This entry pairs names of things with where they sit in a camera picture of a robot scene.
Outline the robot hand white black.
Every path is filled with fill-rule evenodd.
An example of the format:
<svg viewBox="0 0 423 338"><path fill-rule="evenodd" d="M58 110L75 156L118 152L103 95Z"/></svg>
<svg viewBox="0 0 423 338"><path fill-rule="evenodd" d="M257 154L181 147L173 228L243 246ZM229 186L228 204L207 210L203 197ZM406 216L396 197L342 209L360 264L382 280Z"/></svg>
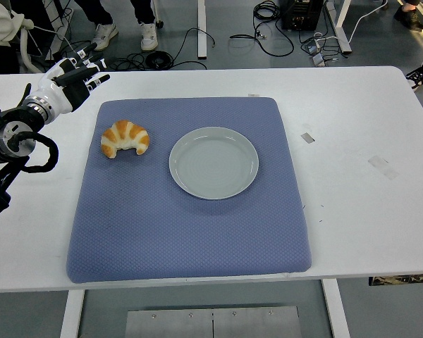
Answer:
<svg viewBox="0 0 423 338"><path fill-rule="evenodd" d="M106 72L116 61L102 53L89 55L95 47L91 44L76 56L57 62L39 80L37 89L24 98L23 105L39 111L46 124L79 108L94 89L110 79Z"/></svg>

